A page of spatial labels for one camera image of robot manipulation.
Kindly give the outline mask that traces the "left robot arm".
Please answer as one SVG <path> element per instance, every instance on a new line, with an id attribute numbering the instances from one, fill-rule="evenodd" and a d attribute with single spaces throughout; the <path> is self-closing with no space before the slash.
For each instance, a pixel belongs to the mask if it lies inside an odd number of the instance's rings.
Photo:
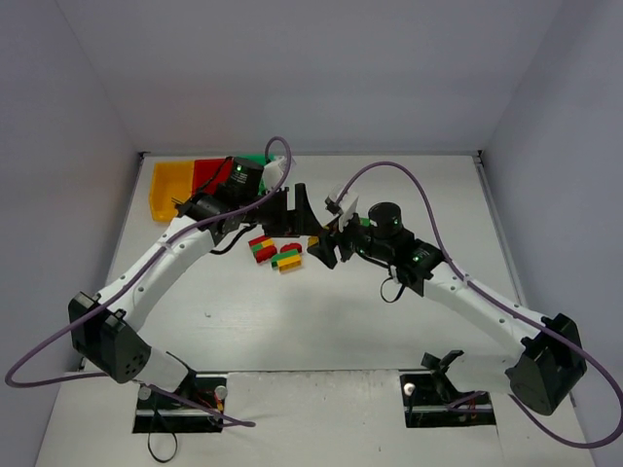
<path id="1" fill-rule="evenodd" d="M 292 166 L 291 157 L 266 165 L 235 158 L 214 192 L 198 191 L 177 204 L 166 231 L 134 265 L 95 297 L 80 293 L 71 300 L 73 347 L 119 384 L 137 381 L 179 391 L 191 370 L 144 341 L 141 327 L 181 275 L 240 225 L 260 225 L 277 237 L 319 232 L 304 185 L 295 188 L 294 209 L 287 207 L 285 181 Z"/>

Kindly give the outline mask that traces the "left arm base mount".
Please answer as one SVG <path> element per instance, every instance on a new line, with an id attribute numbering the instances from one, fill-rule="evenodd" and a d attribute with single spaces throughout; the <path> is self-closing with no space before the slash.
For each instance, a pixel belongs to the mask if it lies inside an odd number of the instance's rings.
<path id="1" fill-rule="evenodd" d="M 214 390 L 227 387 L 223 376 L 199 376 L 196 389 L 184 398 L 218 412 L 224 411 L 225 403 Z M 133 419 L 133 434 L 220 434 L 223 431 L 221 418 L 139 386 Z"/>

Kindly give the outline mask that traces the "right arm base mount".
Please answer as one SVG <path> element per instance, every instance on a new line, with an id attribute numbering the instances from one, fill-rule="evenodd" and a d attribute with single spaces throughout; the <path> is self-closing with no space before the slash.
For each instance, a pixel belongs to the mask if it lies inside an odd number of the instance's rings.
<path id="1" fill-rule="evenodd" d="M 477 394 L 461 405 L 450 409 L 456 400 L 467 393 L 440 393 L 433 375 L 428 372 L 406 373 L 399 376 L 402 390 L 405 426 L 408 429 L 468 428 L 495 426 L 495 412 L 489 393 Z"/>

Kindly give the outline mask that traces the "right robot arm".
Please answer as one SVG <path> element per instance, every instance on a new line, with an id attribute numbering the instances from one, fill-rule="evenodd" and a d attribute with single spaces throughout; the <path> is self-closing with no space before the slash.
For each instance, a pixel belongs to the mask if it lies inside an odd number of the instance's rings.
<path id="1" fill-rule="evenodd" d="M 310 240 L 309 253 L 327 268 L 352 256 L 387 270 L 402 289 L 441 304 L 477 327 L 504 349 L 490 375 L 494 387 L 528 409 L 552 414 L 587 371 L 576 323 L 559 313 L 548 317 L 513 304 L 453 271 L 442 251 L 407 230 L 400 207 L 380 202 L 362 221 L 334 219 Z"/>

